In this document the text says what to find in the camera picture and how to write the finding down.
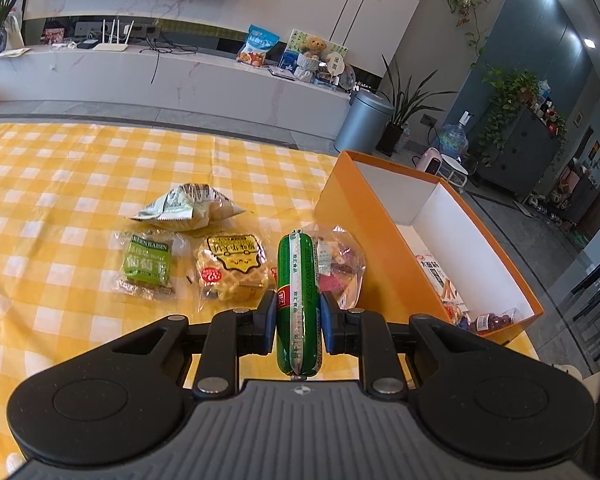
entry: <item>teddy bear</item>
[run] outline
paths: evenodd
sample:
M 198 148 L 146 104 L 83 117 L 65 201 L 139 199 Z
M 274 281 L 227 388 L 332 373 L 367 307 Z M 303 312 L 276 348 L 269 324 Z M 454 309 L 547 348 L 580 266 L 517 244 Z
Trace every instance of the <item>teddy bear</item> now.
M 305 42 L 300 45 L 300 52 L 312 52 L 320 56 L 325 48 L 327 48 L 327 44 L 324 40 L 315 36 L 308 36 Z

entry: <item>gray cabinet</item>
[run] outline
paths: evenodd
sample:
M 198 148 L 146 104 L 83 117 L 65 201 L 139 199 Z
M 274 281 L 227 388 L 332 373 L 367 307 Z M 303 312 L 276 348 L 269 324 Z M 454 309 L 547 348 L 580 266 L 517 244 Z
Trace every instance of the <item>gray cabinet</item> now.
M 509 137 L 503 152 L 490 167 L 481 165 L 477 173 L 484 180 L 512 191 L 522 198 L 533 191 L 560 148 L 560 139 L 526 108 L 507 129 Z

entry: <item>white marble wall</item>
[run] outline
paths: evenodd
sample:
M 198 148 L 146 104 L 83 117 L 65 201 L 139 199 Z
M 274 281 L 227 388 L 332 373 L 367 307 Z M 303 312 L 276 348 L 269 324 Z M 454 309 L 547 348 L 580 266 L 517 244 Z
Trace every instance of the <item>white marble wall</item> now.
M 349 47 L 352 64 L 382 75 L 419 0 L 27 0 L 25 17 L 119 14 L 170 18 L 280 35 L 305 30 Z

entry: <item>white stool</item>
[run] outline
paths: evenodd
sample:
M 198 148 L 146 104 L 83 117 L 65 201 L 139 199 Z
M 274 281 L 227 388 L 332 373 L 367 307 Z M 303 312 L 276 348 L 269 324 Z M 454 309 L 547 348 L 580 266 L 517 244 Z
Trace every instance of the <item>white stool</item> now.
M 458 193 L 464 192 L 464 185 L 469 177 L 467 170 L 457 160 L 444 154 L 442 155 L 442 164 L 440 164 L 436 175 L 456 188 Z

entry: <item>candy bag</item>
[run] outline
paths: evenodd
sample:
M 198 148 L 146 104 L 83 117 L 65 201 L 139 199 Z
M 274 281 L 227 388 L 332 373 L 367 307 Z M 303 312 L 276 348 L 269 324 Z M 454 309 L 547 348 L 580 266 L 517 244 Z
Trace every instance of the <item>candy bag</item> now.
M 365 253 L 354 237 L 342 227 L 311 232 L 316 253 L 318 289 L 330 291 L 340 308 L 356 306 L 365 273 Z
M 244 211 L 207 184 L 182 184 L 140 210 L 131 219 L 173 231 L 191 231 Z
M 261 67 L 267 52 L 280 40 L 273 32 L 255 25 L 249 27 L 249 35 L 244 46 L 238 52 L 237 60 L 249 65 Z

